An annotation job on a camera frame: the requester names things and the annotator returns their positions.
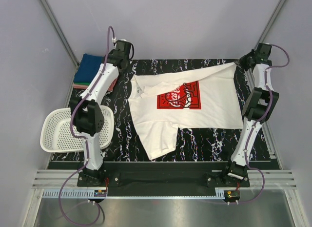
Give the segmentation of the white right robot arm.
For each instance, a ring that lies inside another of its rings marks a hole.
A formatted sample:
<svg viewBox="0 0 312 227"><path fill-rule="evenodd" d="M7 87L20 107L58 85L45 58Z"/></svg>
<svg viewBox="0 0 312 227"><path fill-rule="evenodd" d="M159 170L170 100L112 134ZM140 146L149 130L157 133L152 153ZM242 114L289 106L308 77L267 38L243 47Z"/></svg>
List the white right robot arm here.
<svg viewBox="0 0 312 227"><path fill-rule="evenodd" d="M243 107L243 129L238 145L221 173L221 180L227 186L234 186L247 179L254 141L262 125L270 118L279 99L279 93L273 90L271 83L272 61L269 60L271 49L270 45L262 44L237 62L243 70L252 70L255 83Z"/></svg>

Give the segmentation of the white Coca-Cola print t-shirt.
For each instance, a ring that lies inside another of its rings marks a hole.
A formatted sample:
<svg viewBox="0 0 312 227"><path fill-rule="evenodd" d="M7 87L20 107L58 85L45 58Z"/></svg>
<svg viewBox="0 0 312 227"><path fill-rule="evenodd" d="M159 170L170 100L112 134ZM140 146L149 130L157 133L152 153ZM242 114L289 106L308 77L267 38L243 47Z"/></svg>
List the white Coca-Cola print t-shirt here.
<svg viewBox="0 0 312 227"><path fill-rule="evenodd" d="M175 151L180 128L243 127L235 70L231 62L131 78L131 117L150 160Z"/></svg>

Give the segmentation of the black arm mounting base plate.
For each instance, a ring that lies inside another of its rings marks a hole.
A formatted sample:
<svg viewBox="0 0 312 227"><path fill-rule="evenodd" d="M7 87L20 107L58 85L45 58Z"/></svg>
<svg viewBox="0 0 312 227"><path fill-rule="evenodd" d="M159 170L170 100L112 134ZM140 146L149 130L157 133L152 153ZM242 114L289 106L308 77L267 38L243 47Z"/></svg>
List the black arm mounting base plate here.
<svg viewBox="0 0 312 227"><path fill-rule="evenodd" d="M227 162L104 162L97 171L78 174L81 187L121 187L128 184L190 184L205 187L250 187L247 170L243 179L227 176Z"/></svg>

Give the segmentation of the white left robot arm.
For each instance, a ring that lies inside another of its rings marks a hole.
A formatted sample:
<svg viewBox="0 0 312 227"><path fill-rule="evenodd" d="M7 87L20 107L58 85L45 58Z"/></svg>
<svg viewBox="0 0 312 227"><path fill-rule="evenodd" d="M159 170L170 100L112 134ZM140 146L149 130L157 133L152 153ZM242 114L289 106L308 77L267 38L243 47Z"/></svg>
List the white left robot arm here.
<svg viewBox="0 0 312 227"><path fill-rule="evenodd" d="M95 184L101 184L105 179L99 143L99 133L104 126L100 104L119 72L130 64L130 58L129 49L111 50L104 56L87 89L70 102L70 131L73 137L83 142L84 164L78 173Z"/></svg>

